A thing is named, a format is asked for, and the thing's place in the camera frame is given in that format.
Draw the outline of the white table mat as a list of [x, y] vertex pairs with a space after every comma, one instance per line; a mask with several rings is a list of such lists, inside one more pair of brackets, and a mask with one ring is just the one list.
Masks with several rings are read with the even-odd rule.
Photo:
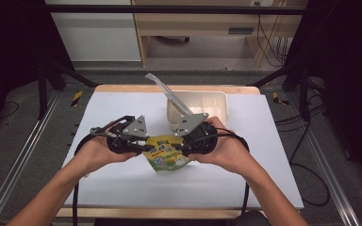
[[[267, 99], [260, 94], [228, 94], [226, 127], [244, 137], [250, 154], [292, 205], [304, 204], [292, 175]], [[167, 135], [167, 98], [161, 92], [94, 92], [67, 157], [92, 127], [143, 115], [150, 136]], [[218, 166], [188, 163], [176, 171], [154, 171], [143, 155], [107, 165], [80, 181], [80, 206], [240, 209], [245, 181]]]

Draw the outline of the white cabinet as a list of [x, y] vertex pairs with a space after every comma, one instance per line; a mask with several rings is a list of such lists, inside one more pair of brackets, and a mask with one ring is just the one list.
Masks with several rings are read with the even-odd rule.
[[52, 13], [71, 61], [140, 61], [132, 13]]

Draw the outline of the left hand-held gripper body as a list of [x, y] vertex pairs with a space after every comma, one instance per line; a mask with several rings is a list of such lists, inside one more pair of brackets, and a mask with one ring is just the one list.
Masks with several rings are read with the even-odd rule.
[[123, 116], [111, 121], [104, 127], [91, 128], [92, 136], [105, 137], [107, 146], [114, 153], [132, 153], [129, 151], [130, 144], [146, 144], [149, 138], [143, 115]]

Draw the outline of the wooden desk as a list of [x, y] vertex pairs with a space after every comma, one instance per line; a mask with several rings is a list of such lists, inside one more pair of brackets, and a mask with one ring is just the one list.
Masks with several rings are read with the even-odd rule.
[[[308, 0], [130, 0], [134, 6], [219, 6], [304, 8]], [[153, 36], [242, 36], [257, 66], [270, 55], [275, 38], [292, 38], [302, 19], [300, 15], [169, 14], [134, 15], [140, 52], [147, 57], [148, 40]]]

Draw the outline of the white plastic divided container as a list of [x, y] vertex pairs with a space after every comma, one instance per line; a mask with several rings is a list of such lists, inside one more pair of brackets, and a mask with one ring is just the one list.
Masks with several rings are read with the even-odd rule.
[[[228, 104], [222, 91], [175, 90], [174, 94], [194, 113], [207, 113], [208, 117], [218, 117], [226, 124], [228, 121]], [[170, 128], [175, 131], [181, 119], [181, 113], [167, 102], [167, 119]]]

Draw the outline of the yellow black tape marker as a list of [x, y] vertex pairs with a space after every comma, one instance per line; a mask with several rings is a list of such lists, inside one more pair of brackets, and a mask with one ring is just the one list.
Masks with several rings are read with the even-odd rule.
[[289, 101], [281, 100], [277, 94], [277, 92], [272, 93], [273, 102], [280, 105], [289, 105]]
[[79, 90], [75, 93], [74, 97], [73, 97], [73, 100], [71, 102], [71, 106], [77, 106], [81, 96], [83, 94], [83, 91], [82, 90]]

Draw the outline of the aluminium floor rail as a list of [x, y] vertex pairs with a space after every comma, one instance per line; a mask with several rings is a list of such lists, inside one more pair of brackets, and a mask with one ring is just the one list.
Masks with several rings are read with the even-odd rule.
[[353, 210], [340, 182], [337, 179], [337, 176], [335, 175], [333, 169], [331, 168], [331, 165], [327, 161], [324, 153], [322, 152], [319, 142], [315, 138], [310, 128], [311, 122], [306, 122], [304, 118], [300, 118], [300, 123], [307, 123], [304, 136], [306, 138], [306, 143], [309, 147], [309, 150], [312, 152], [317, 167], [321, 173], [322, 179], [328, 186], [330, 197], [333, 200], [333, 203], [344, 226], [360, 226], [355, 211]]
[[39, 120], [39, 99], [11, 95], [0, 113], [0, 215], [58, 103], [48, 95], [48, 111]]

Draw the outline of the black curtain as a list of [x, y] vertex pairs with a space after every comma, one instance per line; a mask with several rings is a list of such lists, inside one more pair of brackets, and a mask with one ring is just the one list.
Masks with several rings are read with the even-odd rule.
[[44, 6], [45, 0], [0, 0], [0, 111], [8, 93], [37, 79], [41, 60], [26, 33], [31, 30], [45, 54], [73, 67], [52, 15], [21, 11], [21, 5]]
[[323, 102], [345, 148], [362, 165], [362, 0], [308, 0], [288, 60], [324, 81]]

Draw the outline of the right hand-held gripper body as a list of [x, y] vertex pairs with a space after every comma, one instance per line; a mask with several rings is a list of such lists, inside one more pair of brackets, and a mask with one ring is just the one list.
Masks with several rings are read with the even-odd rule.
[[191, 153], [211, 153], [217, 145], [217, 129], [209, 122], [207, 113], [182, 115], [175, 135], [182, 138], [186, 149]]

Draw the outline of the black metal stand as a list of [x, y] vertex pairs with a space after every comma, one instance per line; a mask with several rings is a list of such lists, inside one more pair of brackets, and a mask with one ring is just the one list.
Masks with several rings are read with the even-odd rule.
[[48, 111], [46, 82], [49, 82], [54, 90], [63, 90], [66, 87], [66, 83], [64, 82], [62, 75], [67, 74], [90, 88], [96, 88], [98, 86], [98, 83], [91, 81], [90, 79], [77, 73], [74, 69], [70, 69], [55, 60], [42, 61], [37, 69], [37, 73], [40, 102], [39, 120]]
[[285, 75], [287, 78], [282, 84], [284, 91], [295, 90], [297, 85], [300, 85], [299, 94], [299, 113], [303, 117], [304, 121], [310, 121], [310, 114], [308, 109], [308, 78], [309, 78], [308, 66], [302, 63], [290, 63], [281, 69], [271, 73], [270, 75], [254, 82], [251, 87], [261, 88], [265, 84], [274, 80], [275, 78]]

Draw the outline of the black stool seat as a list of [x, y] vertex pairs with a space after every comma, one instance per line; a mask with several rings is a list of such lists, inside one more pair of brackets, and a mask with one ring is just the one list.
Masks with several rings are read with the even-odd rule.
[[259, 211], [249, 211], [241, 214], [235, 219], [235, 226], [268, 226], [266, 217]]

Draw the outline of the black horizontal frame bar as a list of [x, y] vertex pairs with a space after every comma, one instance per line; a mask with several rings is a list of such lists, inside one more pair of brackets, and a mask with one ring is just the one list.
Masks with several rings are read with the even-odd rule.
[[63, 13], [175, 13], [175, 14], [247, 14], [304, 15], [307, 8], [218, 7], [218, 6], [126, 6], [126, 5], [46, 5], [49, 12]]

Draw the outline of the clear bag of dried seaweed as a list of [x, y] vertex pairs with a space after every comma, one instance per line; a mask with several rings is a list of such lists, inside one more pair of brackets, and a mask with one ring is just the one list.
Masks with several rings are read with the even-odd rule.
[[182, 115], [192, 115], [192, 111], [187, 107], [187, 105], [181, 101], [180, 98], [178, 98], [174, 92], [165, 85], [160, 79], [158, 79], [155, 75], [152, 73], [147, 73], [145, 75], [146, 78], [154, 81], [162, 90], [162, 92], [165, 94], [165, 96], [168, 98], [168, 100], [171, 102], [171, 104], [182, 114]]

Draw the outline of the yellow green spout pouch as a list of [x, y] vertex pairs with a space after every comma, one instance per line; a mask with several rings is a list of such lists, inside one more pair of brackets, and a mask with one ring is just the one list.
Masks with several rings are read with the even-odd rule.
[[154, 171], [180, 170], [190, 162], [189, 158], [175, 148], [181, 142], [182, 138], [174, 135], [149, 137], [146, 140], [148, 150], [142, 153]]

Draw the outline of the person's right hand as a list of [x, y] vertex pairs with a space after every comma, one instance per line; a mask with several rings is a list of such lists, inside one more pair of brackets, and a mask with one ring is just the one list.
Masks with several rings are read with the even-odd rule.
[[257, 162], [247, 149], [234, 137], [231, 130], [225, 128], [217, 117], [209, 118], [206, 121], [212, 124], [221, 135], [217, 145], [211, 153], [192, 153], [188, 155], [188, 158], [200, 163], [214, 164], [230, 172], [250, 177], [257, 170]]

